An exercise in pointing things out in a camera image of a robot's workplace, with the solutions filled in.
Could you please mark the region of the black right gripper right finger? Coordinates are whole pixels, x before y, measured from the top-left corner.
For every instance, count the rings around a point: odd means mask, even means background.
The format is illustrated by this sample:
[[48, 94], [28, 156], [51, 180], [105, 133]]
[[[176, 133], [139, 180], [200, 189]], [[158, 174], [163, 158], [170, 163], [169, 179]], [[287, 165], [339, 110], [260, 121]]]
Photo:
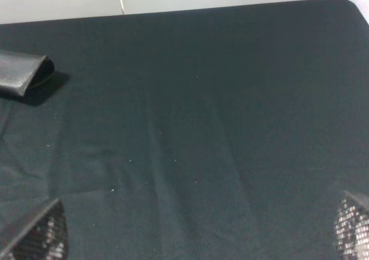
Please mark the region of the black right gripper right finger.
[[339, 259], [368, 260], [368, 196], [344, 191], [334, 233]]

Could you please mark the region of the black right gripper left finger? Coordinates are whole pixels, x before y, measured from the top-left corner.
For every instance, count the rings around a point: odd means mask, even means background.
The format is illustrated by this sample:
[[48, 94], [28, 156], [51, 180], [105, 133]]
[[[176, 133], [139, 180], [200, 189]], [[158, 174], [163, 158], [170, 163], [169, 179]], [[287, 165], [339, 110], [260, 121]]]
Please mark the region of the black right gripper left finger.
[[69, 240], [61, 199], [35, 206], [1, 229], [1, 259], [66, 259]]

